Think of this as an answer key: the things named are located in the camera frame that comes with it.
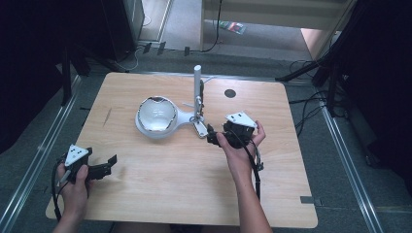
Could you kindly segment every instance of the circular hole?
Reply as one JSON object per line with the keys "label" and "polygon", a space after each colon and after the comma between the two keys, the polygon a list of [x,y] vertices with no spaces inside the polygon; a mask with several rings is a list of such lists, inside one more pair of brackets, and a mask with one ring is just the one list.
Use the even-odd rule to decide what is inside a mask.
{"label": "circular hole", "polygon": [[224,95],[225,95],[227,98],[233,98],[233,97],[236,96],[236,91],[234,91],[234,90],[232,90],[232,89],[227,89],[227,90],[224,91]]}

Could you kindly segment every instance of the white cable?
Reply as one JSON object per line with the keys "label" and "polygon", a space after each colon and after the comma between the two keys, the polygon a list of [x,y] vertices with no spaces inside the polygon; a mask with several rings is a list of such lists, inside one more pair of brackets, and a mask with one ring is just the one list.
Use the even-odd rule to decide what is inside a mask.
{"label": "white cable", "polygon": [[145,19],[146,18],[149,19],[149,22],[147,22],[146,24],[143,24],[143,26],[147,26],[147,25],[151,24],[151,22],[152,22],[152,19],[150,17],[145,16]]}
{"label": "white cable", "polygon": [[139,60],[137,59],[137,51],[139,51],[139,50],[141,50],[141,49],[142,49],[142,48],[139,48],[139,49],[137,49],[137,50],[134,52],[134,58],[136,58],[136,65],[133,66],[133,68],[127,69],[127,68],[121,66],[120,64],[118,64],[117,62],[116,62],[116,64],[117,64],[118,66],[120,66],[122,69],[126,70],[126,71],[131,71],[131,70],[136,69],[136,67],[139,65]]}

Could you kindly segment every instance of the forearm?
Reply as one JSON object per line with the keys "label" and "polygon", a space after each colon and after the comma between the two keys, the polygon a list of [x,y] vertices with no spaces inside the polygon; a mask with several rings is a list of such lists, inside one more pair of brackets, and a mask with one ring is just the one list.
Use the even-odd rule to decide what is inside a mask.
{"label": "forearm", "polygon": [[272,232],[263,208],[255,193],[251,179],[237,179],[235,183],[241,233]]}
{"label": "forearm", "polygon": [[53,233],[75,233],[78,232],[80,222],[71,220],[68,217],[62,217],[58,225],[53,230]]}

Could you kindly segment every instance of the metal rail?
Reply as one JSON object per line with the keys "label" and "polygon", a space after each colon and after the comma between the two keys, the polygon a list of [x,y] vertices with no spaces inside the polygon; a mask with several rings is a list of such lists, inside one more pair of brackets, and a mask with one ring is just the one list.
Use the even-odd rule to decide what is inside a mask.
{"label": "metal rail", "polygon": [[339,156],[342,160],[346,175],[348,176],[352,190],[354,190],[355,197],[358,200],[360,211],[363,214],[369,232],[383,233],[381,222],[376,215],[375,208],[369,198],[369,194],[364,187],[361,177],[358,174],[357,168],[352,160],[352,157],[346,147],[345,141],[340,133],[336,120],[332,118],[327,108],[322,108],[327,127],[330,131],[332,139],[336,145]]}
{"label": "metal rail", "polygon": [[60,107],[56,118],[54,119],[51,128],[48,131],[42,144],[38,147],[36,155],[33,158],[30,166],[28,167],[24,177],[22,178],[20,184],[18,185],[16,191],[12,195],[9,204],[0,219],[0,229],[1,232],[10,232],[17,220],[17,217],[30,194],[40,172],[42,171],[47,159],[49,158],[50,151],[54,145],[60,130],[66,121],[68,115],[70,114],[73,104],[77,98],[77,90],[79,89],[82,80],[80,76],[77,76],[72,83],[73,95],[69,99],[65,106]]}

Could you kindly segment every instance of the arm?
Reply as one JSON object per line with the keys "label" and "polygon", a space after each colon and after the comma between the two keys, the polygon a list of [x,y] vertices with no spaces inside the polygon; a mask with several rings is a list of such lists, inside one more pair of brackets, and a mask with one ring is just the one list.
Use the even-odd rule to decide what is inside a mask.
{"label": "arm", "polygon": [[[65,173],[64,164],[57,168],[58,176],[61,178]],[[68,183],[61,190],[64,200],[64,211],[60,222],[53,230],[54,233],[77,232],[80,224],[86,215],[87,190],[85,180],[88,174],[88,167],[83,165],[79,170],[76,183]]]}
{"label": "arm", "polygon": [[[217,137],[226,154],[227,165],[236,185],[240,231],[272,232],[252,184],[252,166],[248,155],[244,149],[233,148],[223,134],[218,133]],[[257,135],[254,135],[252,140],[258,146],[265,137],[263,126],[257,121]],[[248,144],[248,150],[255,151],[254,146]]]}

